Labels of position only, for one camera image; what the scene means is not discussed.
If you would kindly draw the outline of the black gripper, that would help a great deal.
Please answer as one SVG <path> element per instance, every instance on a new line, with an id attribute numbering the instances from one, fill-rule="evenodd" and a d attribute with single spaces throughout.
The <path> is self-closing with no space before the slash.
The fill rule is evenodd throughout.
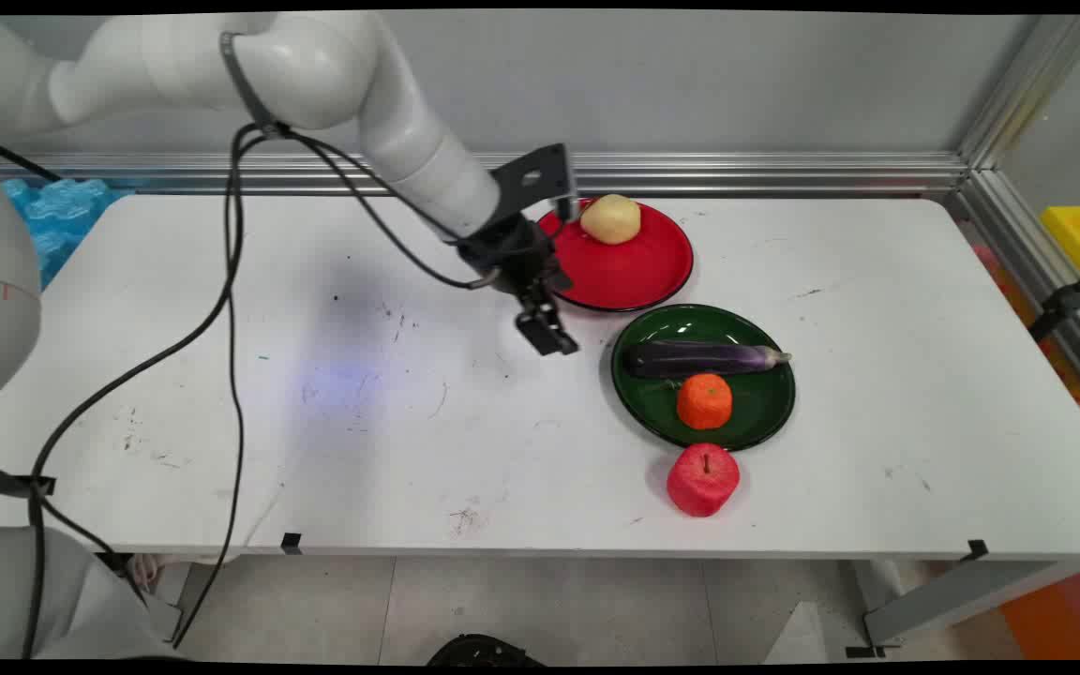
<path id="1" fill-rule="evenodd" d="M 556 237 L 522 214 L 487 225 L 476 234 L 459 240 L 456 251 L 477 273 L 492 276 L 488 286 L 494 291 L 523 296 L 536 288 L 564 292 L 573 287 L 573 280 L 558 261 Z M 521 298 L 519 303 L 515 327 L 537 353 L 546 357 L 579 351 L 556 299 L 548 296 L 545 302 L 536 302 Z"/>

